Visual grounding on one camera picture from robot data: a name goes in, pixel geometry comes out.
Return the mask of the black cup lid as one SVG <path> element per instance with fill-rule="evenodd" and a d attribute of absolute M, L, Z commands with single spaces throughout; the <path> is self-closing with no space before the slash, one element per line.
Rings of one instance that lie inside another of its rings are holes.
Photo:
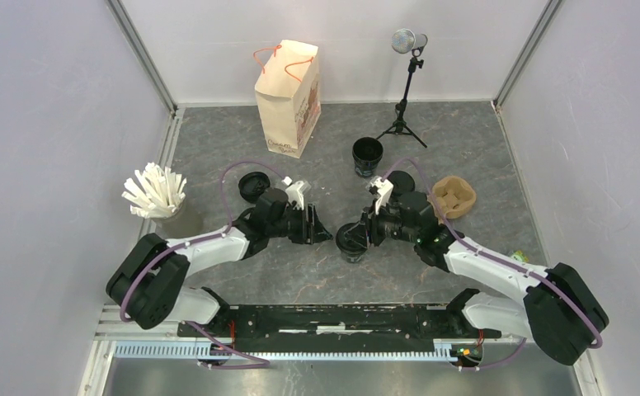
<path fill-rule="evenodd" d="M 400 196 L 416 189 L 415 180 L 409 173 L 404 171 L 392 171 L 388 175 L 388 180 L 393 184 L 393 196 Z"/>
<path fill-rule="evenodd" d="M 357 263 L 368 250 L 366 226 L 361 221 L 342 225 L 335 237 L 342 258 L 349 263 Z"/>

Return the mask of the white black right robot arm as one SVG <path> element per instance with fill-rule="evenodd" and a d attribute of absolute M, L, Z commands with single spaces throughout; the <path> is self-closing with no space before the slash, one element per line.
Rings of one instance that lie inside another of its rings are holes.
<path fill-rule="evenodd" d="M 356 262 L 386 239 L 411 243 L 427 266 L 498 292 L 465 290 L 450 302 L 446 323 L 458 337 L 476 329 L 516 335 L 563 365 L 603 344 L 609 317 L 575 268 L 526 264 L 494 252 L 440 223 L 422 192 L 374 199 L 358 221 L 340 227 L 336 245 L 348 262 Z"/>

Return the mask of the paper takeout bag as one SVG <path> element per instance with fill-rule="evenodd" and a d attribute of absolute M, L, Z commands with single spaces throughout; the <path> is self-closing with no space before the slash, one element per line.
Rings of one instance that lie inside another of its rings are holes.
<path fill-rule="evenodd" d="M 266 146 L 300 158 L 322 113 L 319 47 L 296 40 L 256 50 L 254 90 Z"/>

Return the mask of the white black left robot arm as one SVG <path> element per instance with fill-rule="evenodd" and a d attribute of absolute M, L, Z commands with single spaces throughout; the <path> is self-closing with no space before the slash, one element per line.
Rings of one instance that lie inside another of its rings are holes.
<path fill-rule="evenodd" d="M 228 312 L 211 291 L 187 288 L 186 280 L 212 266 L 253 257 L 273 238 L 313 245 L 331 240 L 332 234 L 313 204 L 301 206 L 286 191 L 271 188 L 219 230 L 192 238 L 143 236 L 107 281 L 106 294 L 119 306 L 122 321 L 143 330 L 178 318 L 219 336 L 228 329 Z"/>

